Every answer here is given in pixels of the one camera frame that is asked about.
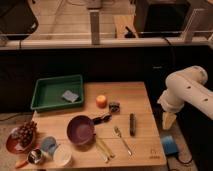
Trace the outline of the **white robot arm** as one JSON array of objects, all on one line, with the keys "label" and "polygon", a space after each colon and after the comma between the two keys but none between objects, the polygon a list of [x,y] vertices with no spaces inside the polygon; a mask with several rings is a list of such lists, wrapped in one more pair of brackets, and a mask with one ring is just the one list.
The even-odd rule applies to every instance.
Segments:
[{"label": "white robot arm", "polygon": [[165,80],[166,89],[157,103],[164,110],[162,128],[169,130],[176,120],[176,114],[185,103],[189,103],[213,120],[213,91],[204,87],[207,72],[200,66],[191,66],[169,74]]}]

